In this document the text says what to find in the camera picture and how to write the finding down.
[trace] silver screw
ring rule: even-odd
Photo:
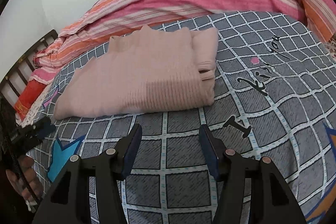
[[[78,155],[72,155],[70,157],[70,161],[74,162],[74,161],[77,161],[79,159],[79,156]]]
[[[116,150],[114,148],[109,148],[108,150],[106,150],[107,155],[113,155],[115,152]]]
[[[270,164],[272,160],[269,157],[263,157],[262,161],[266,164]]]
[[[229,156],[233,156],[236,153],[236,151],[234,151],[233,149],[227,149],[225,150],[225,153]]]

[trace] human hand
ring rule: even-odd
[[[43,186],[42,183],[39,181],[35,170],[31,168],[34,164],[34,159],[28,156],[21,156],[18,161],[30,187],[32,188],[36,196],[38,198],[41,198],[43,194]],[[12,172],[11,170],[6,170],[6,175],[11,185],[19,195],[21,195],[25,200],[34,200],[28,189],[25,188],[23,181],[21,179],[18,180],[14,172]]]

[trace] folded edge of sweater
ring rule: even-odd
[[[211,105],[218,30],[175,32],[147,25],[110,38],[108,52],[77,68],[54,110],[57,120]]]

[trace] pink dot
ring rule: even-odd
[[[251,63],[252,64],[254,64],[254,65],[256,65],[256,64],[259,64],[259,62],[260,62],[260,60],[259,60],[259,58],[258,57],[252,57],[251,58]]]

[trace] pink and orange striped blanket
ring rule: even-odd
[[[192,18],[230,10],[280,12],[306,24],[301,0],[100,0],[77,22],[65,27],[59,38],[38,52],[34,63],[41,68],[31,79],[50,83],[60,69],[81,53],[124,35],[144,24]]]

